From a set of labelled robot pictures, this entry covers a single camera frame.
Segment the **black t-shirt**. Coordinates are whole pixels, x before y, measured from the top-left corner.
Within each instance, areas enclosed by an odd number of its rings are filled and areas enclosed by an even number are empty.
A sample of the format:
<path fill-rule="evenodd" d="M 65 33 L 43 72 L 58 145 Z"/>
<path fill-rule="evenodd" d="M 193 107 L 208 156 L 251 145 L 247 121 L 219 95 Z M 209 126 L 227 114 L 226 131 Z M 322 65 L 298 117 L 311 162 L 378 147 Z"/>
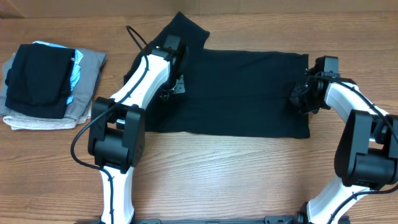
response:
<path fill-rule="evenodd" d="M 210 50 L 209 32 L 178 13 L 149 42 L 168 35 L 188 47 L 185 91 L 146 108 L 146 131 L 189 132 L 262 138 L 310 137 L 308 116 L 291 103 L 294 86 L 305 82 L 308 55 L 285 52 Z"/>

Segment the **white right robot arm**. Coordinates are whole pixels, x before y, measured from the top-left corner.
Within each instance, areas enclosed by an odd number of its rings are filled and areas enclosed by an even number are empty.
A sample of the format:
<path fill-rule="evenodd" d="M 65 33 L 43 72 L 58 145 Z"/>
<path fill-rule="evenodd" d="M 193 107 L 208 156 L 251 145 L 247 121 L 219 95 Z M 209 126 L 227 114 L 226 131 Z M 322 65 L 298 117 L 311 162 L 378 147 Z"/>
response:
<path fill-rule="evenodd" d="M 333 109 L 345 123 L 335 176 L 303 204 L 294 223 L 347 223 L 344 214 L 358 200 L 397 191 L 396 115 L 378 108 L 347 78 L 310 75 L 290 99 L 305 113 Z"/>

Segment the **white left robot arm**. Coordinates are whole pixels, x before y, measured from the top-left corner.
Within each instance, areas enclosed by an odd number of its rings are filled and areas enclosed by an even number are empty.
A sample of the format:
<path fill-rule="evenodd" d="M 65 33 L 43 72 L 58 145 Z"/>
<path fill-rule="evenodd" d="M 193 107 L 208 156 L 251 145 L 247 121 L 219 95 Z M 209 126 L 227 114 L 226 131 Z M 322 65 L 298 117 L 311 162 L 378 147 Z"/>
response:
<path fill-rule="evenodd" d="M 133 223 L 132 175 L 144 151 L 145 111 L 159 91 L 175 91 L 188 54 L 186 45 L 151 47 L 118 92 L 96 99 L 88 152 L 103 181 L 100 223 Z"/>

